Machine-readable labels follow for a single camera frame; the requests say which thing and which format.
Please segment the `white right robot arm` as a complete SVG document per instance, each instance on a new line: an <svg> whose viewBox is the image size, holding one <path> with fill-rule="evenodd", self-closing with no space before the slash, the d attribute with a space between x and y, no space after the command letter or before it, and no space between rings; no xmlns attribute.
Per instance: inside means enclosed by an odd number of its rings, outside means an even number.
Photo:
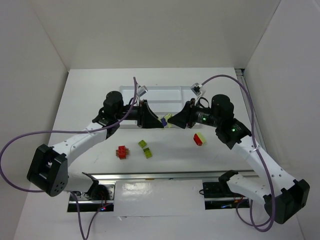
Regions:
<svg viewBox="0 0 320 240"><path fill-rule="evenodd" d="M191 99L168 122L182 129L192 128L195 124L214 127L218 139L245 159L267 184L251 181L235 170L221 175L219 182L228 191L263 205L276 223L284 224L306 205L310 185L286 172L261 148L251 131L234 117L234 105L228 96L213 96L211 107L207 108L200 107L195 99Z"/></svg>

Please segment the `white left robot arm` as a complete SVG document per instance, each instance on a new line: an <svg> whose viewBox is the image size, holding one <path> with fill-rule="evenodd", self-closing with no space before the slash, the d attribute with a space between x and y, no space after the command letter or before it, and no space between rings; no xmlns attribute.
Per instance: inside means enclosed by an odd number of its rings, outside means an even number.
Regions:
<svg viewBox="0 0 320 240"><path fill-rule="evenodd" d="M51 197L63 191L81 192L90 198L95 197L105 187L91 174L72 173L68 168L86 151L110 138L120 127L118 121L121 119L136 121L142 129L163 127L158 116L150 110L147 100L125 105L122 94L111 91L84 133L53 146L42 144L36 149L27 179Z"/></svg>

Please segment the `orange lego plate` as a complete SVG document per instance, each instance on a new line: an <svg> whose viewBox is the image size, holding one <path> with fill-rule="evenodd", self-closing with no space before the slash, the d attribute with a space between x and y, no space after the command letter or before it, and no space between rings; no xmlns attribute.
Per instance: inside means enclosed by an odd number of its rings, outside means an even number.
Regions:
<svg viewBox="0 0 320 240"><path fill-rule="evenodd" d="M116 156L120 159L125 159L130 154L130 150L125 146L119 146L116 150Z"/></svg>

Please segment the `purple lego brick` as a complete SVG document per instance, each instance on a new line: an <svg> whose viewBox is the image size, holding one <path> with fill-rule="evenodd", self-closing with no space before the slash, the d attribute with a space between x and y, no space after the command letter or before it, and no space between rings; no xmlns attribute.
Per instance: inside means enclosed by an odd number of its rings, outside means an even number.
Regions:
<svg viewBox="0 0 320 240"><path fill-rule="evenodd" d="M165 118L161 119L161 123L164 127L168 124Z"/></svg>

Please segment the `red lego brick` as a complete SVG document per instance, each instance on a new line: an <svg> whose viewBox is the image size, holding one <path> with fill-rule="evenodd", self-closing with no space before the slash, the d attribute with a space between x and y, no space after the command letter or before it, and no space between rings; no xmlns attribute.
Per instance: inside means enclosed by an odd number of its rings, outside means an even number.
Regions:
<svg viewBox="0 0 320 240"><path fill-rule="evenodd" d="M127 148L124 145L118 147L117 156L119 157L119 159L126 159Z"/></svg>

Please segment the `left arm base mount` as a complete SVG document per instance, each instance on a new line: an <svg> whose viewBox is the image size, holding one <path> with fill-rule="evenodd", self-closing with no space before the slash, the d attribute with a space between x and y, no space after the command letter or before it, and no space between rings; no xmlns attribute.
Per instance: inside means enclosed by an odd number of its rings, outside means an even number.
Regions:
<svg viewBox="0 0 320 240"><path fill-rule="evenodd" d="M80 191L75 191L75 196L70 193L67 212L77 212L76 200L78 201L79 211L81 213L93 213L98 209L100 212L113 212L116 185L114 183L107 183L103 186L104 188L99 190L93 197Z"/></svg>

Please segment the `yellow-green square lego brick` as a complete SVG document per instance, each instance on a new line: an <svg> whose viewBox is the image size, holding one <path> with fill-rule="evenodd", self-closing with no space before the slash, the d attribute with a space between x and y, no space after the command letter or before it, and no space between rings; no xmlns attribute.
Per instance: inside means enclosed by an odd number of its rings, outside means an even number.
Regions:
<svg viewBox="0 0 320 240"><path fill-rule="evenodd" d="M138 145L143 149L145 148L148 144L144 141L144 140L141 140L138 142Z"/></svg>

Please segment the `pale yellow lego brick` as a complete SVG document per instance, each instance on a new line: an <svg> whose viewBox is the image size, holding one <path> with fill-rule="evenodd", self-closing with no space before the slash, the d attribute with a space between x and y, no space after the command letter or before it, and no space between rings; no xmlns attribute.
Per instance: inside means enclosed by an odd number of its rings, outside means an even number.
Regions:
<svg viewBox="0 0 320 240"><path fill-rule="evenodd" d="M167 113L166 115L163 116L163 118L166 120L167 125L165 127L167 128L171 128L172 124L169 123L169 119L172 117L173 115L171 113Z"/></svg>

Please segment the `yellow-green long lego brick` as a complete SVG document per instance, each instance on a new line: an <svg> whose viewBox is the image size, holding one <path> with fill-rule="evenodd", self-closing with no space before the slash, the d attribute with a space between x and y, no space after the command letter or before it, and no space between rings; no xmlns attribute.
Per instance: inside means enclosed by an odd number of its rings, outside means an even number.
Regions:
<svg viewBox="0 0 320 240"><path fill-rule="evenodd" d="M149 159L149 158L151 158L153 156L153 154L152 154L152 152L151 152L149 147L144 148L143 149L143 153L144 153L144 155L145 155L145 157L147 159Z"/></svg>

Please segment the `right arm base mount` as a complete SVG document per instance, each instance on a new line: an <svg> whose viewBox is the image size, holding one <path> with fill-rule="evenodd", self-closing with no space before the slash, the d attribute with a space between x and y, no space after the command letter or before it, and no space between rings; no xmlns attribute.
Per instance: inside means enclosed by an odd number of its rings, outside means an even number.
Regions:
<svg viewBox="0 0 320 240"><path fill-rule="evenodd" d="M219 182L203 182L199 194L204 197L206 210L235 209L240 203L239 208L249 208L249 200L241 194L224 191Z"/></svg>

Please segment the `red and yellow lego block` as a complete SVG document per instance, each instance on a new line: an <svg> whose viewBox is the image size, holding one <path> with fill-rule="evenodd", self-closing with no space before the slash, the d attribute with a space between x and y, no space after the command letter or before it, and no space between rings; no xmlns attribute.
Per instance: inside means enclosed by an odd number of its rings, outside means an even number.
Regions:
<svg viewBox="0 0 320 240"><path fill-rule="evenodd" d="M202 146L206 143L206 139L201 132L195 133L193 136L193 140L197 146Z"/></svg>

